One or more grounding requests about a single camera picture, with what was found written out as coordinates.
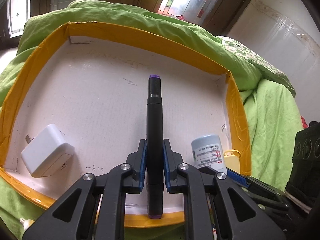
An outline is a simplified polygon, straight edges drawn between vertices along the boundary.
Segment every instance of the charger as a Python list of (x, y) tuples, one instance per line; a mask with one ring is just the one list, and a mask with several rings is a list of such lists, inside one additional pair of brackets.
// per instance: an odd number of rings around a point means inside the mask
[(34, 178), (53, 175), (74, 154), (75, 148), (54, 124), (46, 126), (35, 138), (26, 136), (28, 145), (21, 159)]

